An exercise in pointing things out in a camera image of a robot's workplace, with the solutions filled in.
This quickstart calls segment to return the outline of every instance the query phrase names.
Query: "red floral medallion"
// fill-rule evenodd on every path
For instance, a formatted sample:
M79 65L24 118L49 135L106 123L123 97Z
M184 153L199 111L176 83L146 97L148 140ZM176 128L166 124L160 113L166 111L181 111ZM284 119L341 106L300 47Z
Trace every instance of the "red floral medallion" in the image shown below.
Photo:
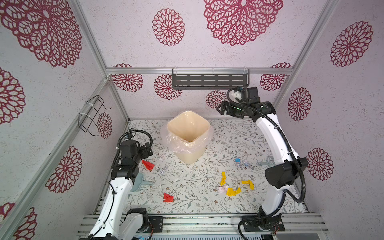
M31 240L35 235L37 227L36 217L37 214L35 213L35 208L31 207L28 211L28 215L24 217L21 225L13 235L13 240Z
M289 116L295 121L303 120L311 109L311 95L305 88L293 91L288 101Z
M66 0L0 0L1 23L41 61L74 65L81 34Z
M102 138L108 138L112 133L112 120L108 113L102 113L97 120L97 129Z
M244 45L266 32L283 0L204 0L207 28L221 43Z
M4 221L9 211L13 208L15 203L7 202L6 204L0 206L0 224Z
M320 148L312 149L307 156L308 170L318 180L327 180L333 173L331 156Z
M211 108L217 108L223 101L227 99L227 94L221 90L214 90L208 93L205 102Z
M117 64L115 68L133 68L129 64ZM117 87L127 92L136 92L143 87L143 78L141 74L114 74L111 75L113 82Z
M70 146L45 186L50 192L64 193L68 191L79 179L83 167L82 161L79 150Z
M348 26L337 36L331 48L331 61L338 67L348 66L362 57L372 41L372 26L360 21Z
M9 72L0 68L0 125L18 118L24 106L23 87Z
M272 65L272 68L290 68L292 67L289 63L278 63ZM273 91L279 89L283 84L287 75L285 74L264 74L260 79L261 88Z
M178 98L183 92L183 90L175 90L172 88L172 76L169 74L158 76L155 79L153 87L157 95L168 100Z
M163 8L152 21L156 38L166 46L178 44L184 37L184 22L180 14L173 9Z

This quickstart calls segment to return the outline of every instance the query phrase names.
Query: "white cable tie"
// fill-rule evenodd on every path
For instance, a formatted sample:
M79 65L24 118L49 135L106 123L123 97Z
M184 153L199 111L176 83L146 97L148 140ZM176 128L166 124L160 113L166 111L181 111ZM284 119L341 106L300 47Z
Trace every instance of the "white cable tie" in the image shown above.
M86 114L86 113L80 113L81 115L87 115L89 118L91 118L90 115Z

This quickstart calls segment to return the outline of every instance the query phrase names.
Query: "red paper scrap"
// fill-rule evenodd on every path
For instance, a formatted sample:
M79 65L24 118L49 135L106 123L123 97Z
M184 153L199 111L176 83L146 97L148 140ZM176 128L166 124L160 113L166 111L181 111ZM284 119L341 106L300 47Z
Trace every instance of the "red paper scrap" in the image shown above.
M150 163L148 161L144 161L142 160L144 166L149 170L149 171L152 171L153 167L155 166L153 163Z
M163 202L173 202L173 196L164 193L164 201Z

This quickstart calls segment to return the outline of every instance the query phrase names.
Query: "table surface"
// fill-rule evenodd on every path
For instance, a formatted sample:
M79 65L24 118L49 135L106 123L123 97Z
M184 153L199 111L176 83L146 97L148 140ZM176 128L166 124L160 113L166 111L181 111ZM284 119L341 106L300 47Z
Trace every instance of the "table surface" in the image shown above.
M132 120L130 128L141 129L153 138L153 156L147 161L155 165L148 171L142 163L139 170L145 180L153 186L142 185L137 192L129 195L124 211L130 208L145 207L150 214L212 214L212 213L254 213L266 196L268 182L265 179L266 166L257 166L272 155L261 130L251 120L220 119L208 120L214 129L214 136L206 146L202 157L193 164L185 164L173 154L160 137L160 129L168 120ZM137 133L135 139L144 144L148 140L145 134ZM160 156L166 153L163 160ZM247 160L254 168L237 168L235 158ZM222 172L226 173L226 183L241 193L228 197L219 194ZM242 180L251 180L255 186L242 184ZM290 190L297 196L294 186ZM163 202L163 193L174 197L174 202ZM288 195L283 212L307 212L305 205L298 204Z

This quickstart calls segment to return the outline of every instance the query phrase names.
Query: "trash bin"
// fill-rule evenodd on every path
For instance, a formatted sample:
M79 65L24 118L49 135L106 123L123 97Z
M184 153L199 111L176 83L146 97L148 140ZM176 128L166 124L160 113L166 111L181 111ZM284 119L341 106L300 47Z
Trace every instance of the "trash bin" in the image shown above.
M187 164L196 162L213 136L207 120L193 111L184 111L161 129L163 143Z

